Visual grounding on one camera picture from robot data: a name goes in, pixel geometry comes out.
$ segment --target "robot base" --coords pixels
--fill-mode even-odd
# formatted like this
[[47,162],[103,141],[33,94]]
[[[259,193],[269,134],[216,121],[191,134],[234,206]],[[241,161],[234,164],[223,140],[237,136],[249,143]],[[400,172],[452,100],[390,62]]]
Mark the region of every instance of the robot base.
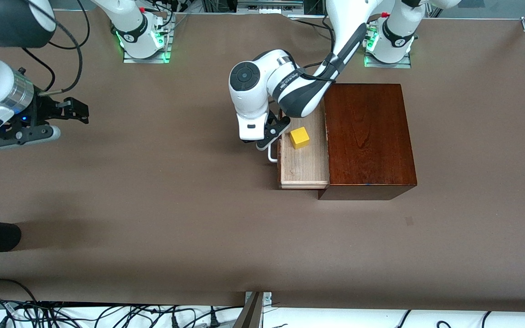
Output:
[[[165,26],[165,31],[171,31],[175,26],[175,17],[173,15],[171,22]],[[163,48],[159,49],[155,54],[147,58],[133,58],[126,51],[123,52],[123,63],[126,64],[167,64],[169,58],[171,58],[171,48],[173,45],[173,34],[175,31],[166,33],[166,35],[159,37],[158,40],[162,41],[165,44]]]
[[378,68],[411,68],[410,53],[406,54],[400,62],[388,64],[377,60],[370,52],[364,54],[364,66],[365,67],[378,67]]

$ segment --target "dark wooden box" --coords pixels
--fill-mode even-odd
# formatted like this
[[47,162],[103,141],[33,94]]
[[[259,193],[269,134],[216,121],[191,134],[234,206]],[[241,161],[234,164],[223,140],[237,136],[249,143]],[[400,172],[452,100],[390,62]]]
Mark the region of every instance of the dark wooden box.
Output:
[[321,200],[391,200],[417,185],[399,84],[335,84],[325,94],[329,186]]

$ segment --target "brown table surface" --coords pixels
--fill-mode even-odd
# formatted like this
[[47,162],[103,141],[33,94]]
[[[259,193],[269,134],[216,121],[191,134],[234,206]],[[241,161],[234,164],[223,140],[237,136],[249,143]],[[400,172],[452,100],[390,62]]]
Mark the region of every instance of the brown table surface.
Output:
[[[58,17],[83,39],[81,14]],[[69,93],[90,124],[57,122],[58,142],[0,151],[0,221],[25,233],[23,251],[0,253],[0,277],[48,300],[223,304],[260,289],[292,306],[525,310],[518,21],[425,20],[412,69],[353,59],[339,82],[402,84],[419,185],[339,202],[278,189],[267,154],[239,140],[227,89],[242,60],[283,47],[318,62],[329,40],[279,15],[192,15],[171,63],[122,64],[103,12],[90,20]],[[72,81],[74,51],[35,53],[58,87]],[[48,83],[21,50],[0,58]]]

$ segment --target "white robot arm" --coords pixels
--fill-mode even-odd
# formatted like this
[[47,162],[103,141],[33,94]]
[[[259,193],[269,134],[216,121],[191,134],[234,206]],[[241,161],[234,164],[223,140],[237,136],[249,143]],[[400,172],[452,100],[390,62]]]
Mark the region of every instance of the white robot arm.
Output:
[[111,19],[125,51],[133,58],[147,58],[163,48],[163,18],[141,12],[134,0],[91,0]]
[[300,68],[289,52],[272,50],[237,64],[228,85],[239,122],[240,139],[266,149],[289,124],[268,109],[268,96],[290,118],[304,118],[319,104],[366,36],[366,21],[382,0],[327,0],[335,44],[313,75]]
[[410,51],[417,27],[425,17],[427,2],[448,9],[461,0],[396,0],[390,17],[378,26],[379,37],[367,50],[381,62],[392,64],[402,60]]
[[[48,0],[0,0],[0,46],[45,46],[56,31],[50,17],[54,13]],[[79,114],[77,119],[88,123],[85,104],[73,98],[60,104],[38,95],[40,89],[23,72],[0,61],[0,148],[57,139],[60,130],[49,125],[48,119],[73,119]]]

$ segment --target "yellow cube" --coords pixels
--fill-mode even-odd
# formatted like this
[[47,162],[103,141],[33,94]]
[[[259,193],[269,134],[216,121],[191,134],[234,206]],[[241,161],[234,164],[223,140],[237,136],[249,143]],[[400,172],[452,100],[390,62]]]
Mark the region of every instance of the yellow cube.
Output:
[[309,135],[307,134],[305,127],[294,129],[291,131],[290,136],[294,149],[299,149],[309,144]]

